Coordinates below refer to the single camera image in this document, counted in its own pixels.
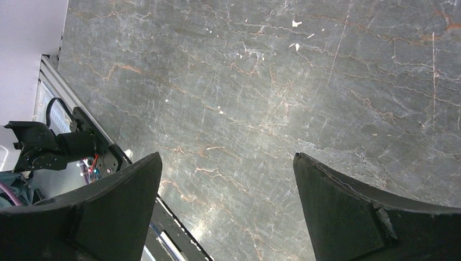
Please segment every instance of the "metal frame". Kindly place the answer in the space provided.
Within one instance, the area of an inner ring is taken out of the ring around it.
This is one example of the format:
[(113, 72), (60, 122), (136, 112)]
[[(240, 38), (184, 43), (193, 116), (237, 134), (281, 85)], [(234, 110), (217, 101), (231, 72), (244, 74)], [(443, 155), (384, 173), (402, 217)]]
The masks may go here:
[[(80, 107), (106, 140), (114, 143), (45, 55), (41, 59), (39, 81), (43, 82), (55, 97), (61, 97), (69, 108)], [(144, 256), (152, 254), (156, 260), (182, 261), (184, 258), (178, 254), (181, 253), (186, 256), (186, 260), (212, 261), (213, 258), (193, 238), (159, 195), (155, 201)]]

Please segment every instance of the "red wire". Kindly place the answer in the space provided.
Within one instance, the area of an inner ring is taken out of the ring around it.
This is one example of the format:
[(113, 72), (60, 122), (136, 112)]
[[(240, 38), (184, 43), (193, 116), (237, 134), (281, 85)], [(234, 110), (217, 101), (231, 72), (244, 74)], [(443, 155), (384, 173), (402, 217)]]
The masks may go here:
[(98, 158), (99, 158), (99, 155), (96, 154), (95, 160), (93, 160), (93, 164), (91, 164), (91, 172), (93, 173), (93, 179), (91, 180), (91, 182), (94, 182), (94, 181), (95, 181), (95, 176), (96, 176), (96, 174), (94, 173), (94, 170), (95, 170), (96, 161), (98, 161)]

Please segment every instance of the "white wall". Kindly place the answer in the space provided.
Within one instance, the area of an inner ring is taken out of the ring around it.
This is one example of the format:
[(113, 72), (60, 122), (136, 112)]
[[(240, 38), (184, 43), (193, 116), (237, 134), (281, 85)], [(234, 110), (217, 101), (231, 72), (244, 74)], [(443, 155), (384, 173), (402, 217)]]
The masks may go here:
[(0, 126), (31, 121), (42, 54), (57, 55), (68, 0), (0, 0)]

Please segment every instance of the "black cable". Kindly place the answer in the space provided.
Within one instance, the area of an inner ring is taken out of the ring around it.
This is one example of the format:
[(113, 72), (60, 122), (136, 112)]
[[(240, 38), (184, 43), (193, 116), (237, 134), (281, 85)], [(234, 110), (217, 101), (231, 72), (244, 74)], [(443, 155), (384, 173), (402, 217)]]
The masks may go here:
[(69, 108), (64, 103), (63, 99), (55, 97), (55, 98), (52, 98), (49, 101), (48, 106), (46, 107), (46, 126), (49, 127), (51, 125), (51, 119), (50, 119), (49, 115), (51, 114), (51, 107), (53, 107), (54, 101), (58, 101), (61, 104), (61, 106), (64, 108), (64, 110), (66, 111), (69, 118), (71, 118), (71, 120), (74, 121), (74, 117), (73, 117), (71, 111), (69, 110)]

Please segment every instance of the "marble surface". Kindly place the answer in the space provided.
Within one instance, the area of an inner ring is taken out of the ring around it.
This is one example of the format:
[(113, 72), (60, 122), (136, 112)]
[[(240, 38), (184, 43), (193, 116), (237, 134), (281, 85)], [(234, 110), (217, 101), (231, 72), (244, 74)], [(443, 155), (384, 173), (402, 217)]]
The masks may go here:
[(295, 152), (461, 207), (459, 5), (70, 0), (59, 71), (215, 260), (314, 260)]

